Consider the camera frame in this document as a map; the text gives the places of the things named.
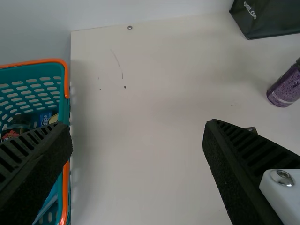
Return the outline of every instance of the basket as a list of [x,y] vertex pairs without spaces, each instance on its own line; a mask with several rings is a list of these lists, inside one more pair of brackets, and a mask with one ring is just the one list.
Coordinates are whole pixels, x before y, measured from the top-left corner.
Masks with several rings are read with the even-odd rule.
[[[32,114],[38,126],[43,111],[59,114],[70,125],[68,66],[63,60],[46,59],[0,66],[0,132],[16,114]],[[54,184],[33,225],[70,223],[70,161]]]

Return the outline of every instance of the white tabletop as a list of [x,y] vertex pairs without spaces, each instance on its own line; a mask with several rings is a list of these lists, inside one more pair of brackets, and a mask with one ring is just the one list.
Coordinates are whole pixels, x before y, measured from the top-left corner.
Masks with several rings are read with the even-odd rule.
[[72,225],[230,225],[205,123],[255,126],[300,154],[300,101],[265,95],[300,35],[249,41],[229,13],[132,25],[71,34]]

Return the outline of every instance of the metal screw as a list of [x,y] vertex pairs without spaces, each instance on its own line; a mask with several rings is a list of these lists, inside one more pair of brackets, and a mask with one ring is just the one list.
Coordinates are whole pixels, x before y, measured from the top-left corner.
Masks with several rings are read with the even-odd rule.
[[270,172],[271,178],[280,185],[291,187],[295,185],[294,180],[290,174],[284,170],[272,170]]

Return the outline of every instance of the purple spray can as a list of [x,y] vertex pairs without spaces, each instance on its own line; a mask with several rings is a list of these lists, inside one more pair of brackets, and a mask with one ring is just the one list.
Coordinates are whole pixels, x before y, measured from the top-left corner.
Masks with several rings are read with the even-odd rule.
[[271,103],[288,107],[300,98],[300,58],[267,91]]

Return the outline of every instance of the black shopping bag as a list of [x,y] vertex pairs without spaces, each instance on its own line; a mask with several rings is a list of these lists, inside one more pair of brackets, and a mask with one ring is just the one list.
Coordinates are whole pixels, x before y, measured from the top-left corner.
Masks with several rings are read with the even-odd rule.
[[229,12],[247,39],[300,33],[300,0],[234,0]]

